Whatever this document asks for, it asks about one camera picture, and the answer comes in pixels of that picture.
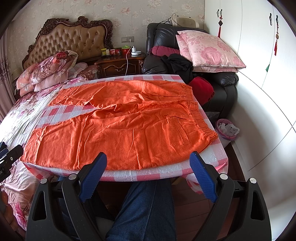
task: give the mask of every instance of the red tassel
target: red tassel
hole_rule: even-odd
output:
[[[220,33],[221,33],[221,26],[219,27],[218,38],[220,38]]]
[[[276,40],[276,44],[274,46],[274,55],[276,56],[276,51],[277,51],[277,40]]]

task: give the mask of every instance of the floral wallpaper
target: floral wallpaper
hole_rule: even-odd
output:
[[[204,25],[205,0],[31,0],[9,26],[8,60],[11,71],[22,68],[29,45],[48,18],[85,16],[91,20],[110,19],[113,23],[112,42],[122,47],[121,37],[134,36],[137,50],[145,52],[147,25],[168,19],[173,13],[198,18]]]

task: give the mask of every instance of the recliner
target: recliner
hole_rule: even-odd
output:
[[[182,30],[197,30],[206,33],[205,30],[199,28],[183,28],[163,23],[150,23],[147,26],[147,53],[150,52],[153,46],[179,49],[175,36],[178,34],[177,31]],[[142,72],[143,74],[168,74],[168,69],[160,57],[150,54],[144,60]],[[235,85],[238,76],[233,72],[196,72],[195,75],[205,78],[213,86],[215,92],[213,98],[202,106],[211,123],[214,123],[217,119],[226,118],[237,98]]]

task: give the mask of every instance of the headboard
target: headboard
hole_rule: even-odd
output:
[[[29,46],[28,54],[22,61],[23,69],[64,50],[76,52],[77,62],[87,62],[101,56],[101,49],[112,49],[112,22],[107,19],[87,21],[84,16],[80,16],[76,22],[69,22],[68,18],[48,19],[34,45]]]

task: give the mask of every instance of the blue jeans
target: blue jeans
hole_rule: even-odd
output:
[[[176,241],[170,181],[160,179],[133,182],[112,228],[106,235],[106,241],[159,240]]]

